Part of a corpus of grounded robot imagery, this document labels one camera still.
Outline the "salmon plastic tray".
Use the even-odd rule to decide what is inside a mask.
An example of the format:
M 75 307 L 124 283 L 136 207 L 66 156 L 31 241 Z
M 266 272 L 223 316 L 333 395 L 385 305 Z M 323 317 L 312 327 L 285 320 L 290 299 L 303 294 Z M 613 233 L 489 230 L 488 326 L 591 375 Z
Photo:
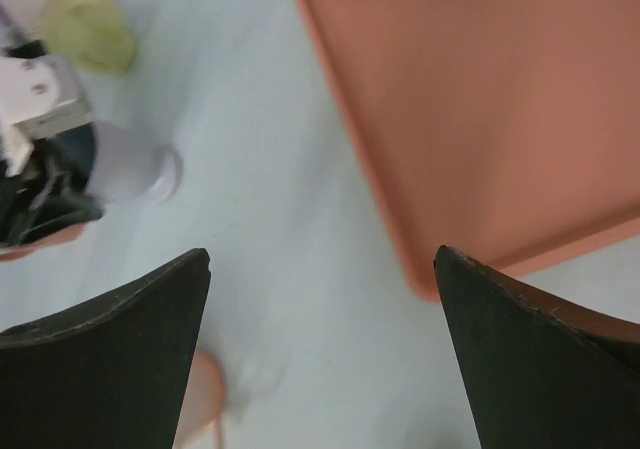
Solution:
M 414 293 L 639 232 L 639 0 L 296 0 Z

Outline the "white-grey mug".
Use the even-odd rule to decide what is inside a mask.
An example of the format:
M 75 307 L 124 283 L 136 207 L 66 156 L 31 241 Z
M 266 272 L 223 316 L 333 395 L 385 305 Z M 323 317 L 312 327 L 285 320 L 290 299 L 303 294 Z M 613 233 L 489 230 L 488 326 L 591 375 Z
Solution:
M 145 142 L 111 123 L 94 125 L 96 155 L 87 189 L 102 203 L 138 196 L 156 202 L 171 197 L 181 182 L 182 161 L 170 145 Z

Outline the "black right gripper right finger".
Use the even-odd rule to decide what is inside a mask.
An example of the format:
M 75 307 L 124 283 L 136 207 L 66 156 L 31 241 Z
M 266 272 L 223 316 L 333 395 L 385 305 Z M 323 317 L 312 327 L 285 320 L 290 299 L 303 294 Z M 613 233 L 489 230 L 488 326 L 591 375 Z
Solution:
M 448 246 L 434 271 L 482 447 L 638 447 L 638 324 Z

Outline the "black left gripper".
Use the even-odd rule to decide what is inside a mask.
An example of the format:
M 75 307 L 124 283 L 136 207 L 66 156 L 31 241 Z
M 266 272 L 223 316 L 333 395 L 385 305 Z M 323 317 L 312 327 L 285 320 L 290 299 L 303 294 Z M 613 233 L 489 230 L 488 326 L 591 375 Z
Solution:
M 87 186 L 97 158 L 92 124 L 32 140 L 1 137 L 1 245 L 20 247 L 102 218 Z

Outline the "yellow faceted mug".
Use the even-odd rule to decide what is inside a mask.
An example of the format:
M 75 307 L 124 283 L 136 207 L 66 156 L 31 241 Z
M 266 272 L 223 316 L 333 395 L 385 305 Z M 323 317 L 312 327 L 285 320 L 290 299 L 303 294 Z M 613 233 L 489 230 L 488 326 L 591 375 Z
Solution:
M 89 72 L 123 74 L 137 53 L 124 11 L 113 0 L 47 0 L 36 33 L 49 51 Z

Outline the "pink mug with handle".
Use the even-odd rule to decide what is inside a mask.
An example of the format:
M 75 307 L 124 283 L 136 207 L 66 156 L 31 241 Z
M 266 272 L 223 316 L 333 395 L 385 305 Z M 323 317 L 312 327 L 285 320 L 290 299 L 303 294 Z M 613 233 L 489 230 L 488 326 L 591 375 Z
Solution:
M 34 243 L 2 248 L 0 260 L 2 262 L 15 261 L 27 257 L 40 249 L 72 242 L 84 232 L 84 229 L 84 224 L 77 224 L 60 230 Z

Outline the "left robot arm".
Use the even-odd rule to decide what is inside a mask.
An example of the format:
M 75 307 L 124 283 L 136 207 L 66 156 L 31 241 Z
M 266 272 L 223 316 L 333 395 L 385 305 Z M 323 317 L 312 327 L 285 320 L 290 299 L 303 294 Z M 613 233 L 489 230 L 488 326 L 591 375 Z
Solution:
M 99 220 L 87 189 L 97 156 L 91 106 L 71 61 L 40 30 L 59 0 L 1 0 L 1 250 Z

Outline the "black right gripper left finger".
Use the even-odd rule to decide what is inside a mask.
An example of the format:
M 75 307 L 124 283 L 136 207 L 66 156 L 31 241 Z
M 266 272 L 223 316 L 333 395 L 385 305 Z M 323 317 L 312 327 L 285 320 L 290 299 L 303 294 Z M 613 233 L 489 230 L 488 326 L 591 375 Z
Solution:
M 4 448 L 170 448 L 210 285 L 193 249 L 1 333 Z

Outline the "large peach mug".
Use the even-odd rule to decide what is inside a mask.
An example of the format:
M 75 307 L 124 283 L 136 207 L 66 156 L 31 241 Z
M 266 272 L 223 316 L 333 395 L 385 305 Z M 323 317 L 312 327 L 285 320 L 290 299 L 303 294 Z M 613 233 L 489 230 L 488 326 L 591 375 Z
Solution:
M 187 448 L 210 432 L 214 447 L 225 446 L 223 413 L 227 401 L 224 374 L 216 359 L 194 353 L 173 447 Z

